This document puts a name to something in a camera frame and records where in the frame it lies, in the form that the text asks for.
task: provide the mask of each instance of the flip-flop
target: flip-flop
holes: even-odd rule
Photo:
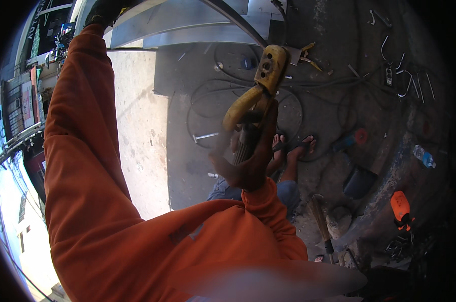
[[[309,142],[304,142],[304,139],[306,139],[306,138],[309,137],[309,136],[312,136],[313,139],[310,140]],[[307,155],[307,151],[310,150],[310,144],[311,144],[314,140],[317,140],[316,136],[315,136],[314,134],[309,134],[308,136],[306,136],[306,137],[304,137],[303,139],[301,139],[301,140],[297,143],[297,145],[296,145],[295,147],[293,147],[292,150],[294,150],[294,149],[297,148],[297,147],[304,147],[304,148],[305,148],[304,156],[305,156],[305,155]]]
[[[277,130],[277,131],[275,132],[275,134],[278,134],[279,136],[280,136],[280,135],[285,136],[285,140],[286,140],[286,138],[287,138],[287,136],[285,135],[285,132],[282,131],[282,130]],[[273,153],[275,153],[275,152],[277,152],[277,151],[280,151],[280,150],[282,150],[282,149],[285,149],[286,146],[287,146],[286,142],[279,141],[275,146],[273,146],[272,151],[273,151]]]
[[[316,259],[319,258],[319,257],[322,258],[322,260],[321,260],[320,262],[324,261],[324,255],[321,254],[321,255],[317,255],[317,256],[314,258],[314,261],[313,261],[313,262],[316,262]]]

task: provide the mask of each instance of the hand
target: hand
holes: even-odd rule
[[[273,157],[272,142],[273,136],[275,136],[277,117],[278,102],[275,100],[267,113],[255,152],[248,160],[237,166],[230,164],[219,151],[214,150],[209,154],[215,171],[223,176],[230,186],[251,192],[265,184],[267,165]]]

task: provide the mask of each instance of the signboard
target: signboard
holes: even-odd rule
[[[26,82],[21,85],[21,96],[23,103],[23,123],[25,129],[35,124],[33,117],[33,101],[31,99],[31,82]]]

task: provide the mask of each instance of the orange shirt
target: orange shirt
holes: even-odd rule
[[[69,47],[45,128],[51,257],[73,301],[185,301],[180,269],[234,259],[307,260],[267,178],[243,202],[213,200],[143,220],[121,170],[114,72],[99,25]]]

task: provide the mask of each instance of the plastic bottle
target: plastic bottle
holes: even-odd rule
[[[430,153],[426,152],[423,147],[420,145],[414,146],[413,154],[416,156],[417,159],[423,162],[427,168],[436,168],[437,164],[433,161],[433,156]]]

